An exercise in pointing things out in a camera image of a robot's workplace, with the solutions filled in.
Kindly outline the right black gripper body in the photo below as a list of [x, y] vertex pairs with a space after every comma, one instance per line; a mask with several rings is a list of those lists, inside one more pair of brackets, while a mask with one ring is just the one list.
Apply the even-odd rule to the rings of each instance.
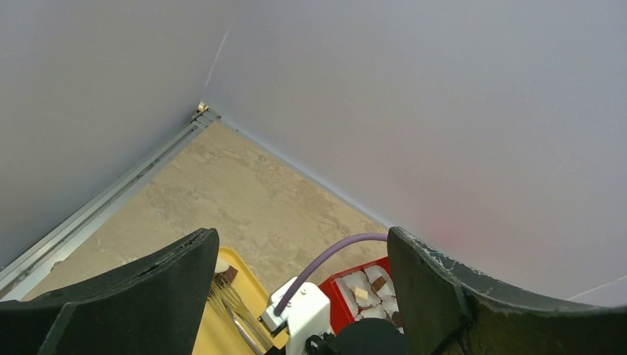
[[306, 354], [409, 354], [407, 339], [391, 322], [364, 318], [344, 327], [337, 335], [312, 335], [305, 341]]

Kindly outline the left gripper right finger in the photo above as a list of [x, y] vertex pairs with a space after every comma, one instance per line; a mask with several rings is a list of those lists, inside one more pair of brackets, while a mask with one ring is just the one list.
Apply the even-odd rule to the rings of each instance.
[[411, 354], [624, 354], [626, 307], [547, 297], [497, 280], [401, 227], [387, 253]]

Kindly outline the white chocolate piece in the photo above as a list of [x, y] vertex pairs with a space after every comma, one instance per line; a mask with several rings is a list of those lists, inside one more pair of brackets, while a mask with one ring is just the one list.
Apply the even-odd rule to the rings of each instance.
[[356, 300], [358, 302], [364, 302], [366, 300], [368, 300], [368, 292], [367, 290], [360, 288], [360, 287], [354, 287], [353, 288], [353, 294], [356, 298]]

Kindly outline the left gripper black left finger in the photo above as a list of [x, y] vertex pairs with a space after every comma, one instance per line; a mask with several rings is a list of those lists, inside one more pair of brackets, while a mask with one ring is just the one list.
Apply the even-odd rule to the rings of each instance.
[[3, 354], [190, 354], [220, 247], [215, 229], [29, 301], [1, 303]]

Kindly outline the dark brown square chocolate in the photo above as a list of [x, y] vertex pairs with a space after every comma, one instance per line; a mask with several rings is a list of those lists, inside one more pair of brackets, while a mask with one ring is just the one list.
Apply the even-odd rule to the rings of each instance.
[[382, 290], [387, 287], [387, 280], [383, 276], [377, 277], [374, 281], [370, 282], [371, 289], [379, 294]]

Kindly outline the red compartment box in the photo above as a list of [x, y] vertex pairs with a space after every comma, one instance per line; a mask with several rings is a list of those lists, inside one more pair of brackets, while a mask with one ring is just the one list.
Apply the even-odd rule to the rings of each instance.
[[404, 331], [387, 257], [334, 274], [319, 288], [331, 301], [335, 334], [366, 318], [387, 320]]

